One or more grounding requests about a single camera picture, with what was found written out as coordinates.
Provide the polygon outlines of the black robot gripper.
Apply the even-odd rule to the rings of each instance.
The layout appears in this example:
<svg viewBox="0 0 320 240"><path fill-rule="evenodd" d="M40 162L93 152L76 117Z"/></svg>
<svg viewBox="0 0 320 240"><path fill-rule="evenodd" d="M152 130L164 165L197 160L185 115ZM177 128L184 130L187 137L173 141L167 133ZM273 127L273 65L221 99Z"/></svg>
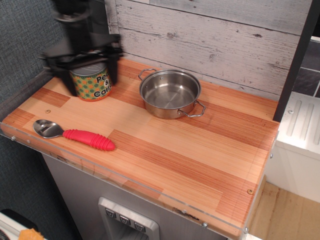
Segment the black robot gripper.
<svg viewBox="0 0 320 240"><path fill-rule="evenodd" d="M55 0L53 1L53 18L62 26L64 37L57 45L44 50L41 59L44 69L63 81L72 96L77 96L77 91L69 70L94 64L88 62L85 50L89 39L86 19L88 0ZM109 75L113 85L118 82L118 60L122 56L119 34L117 42L112 44L113 53L107 61Z"/></svg>

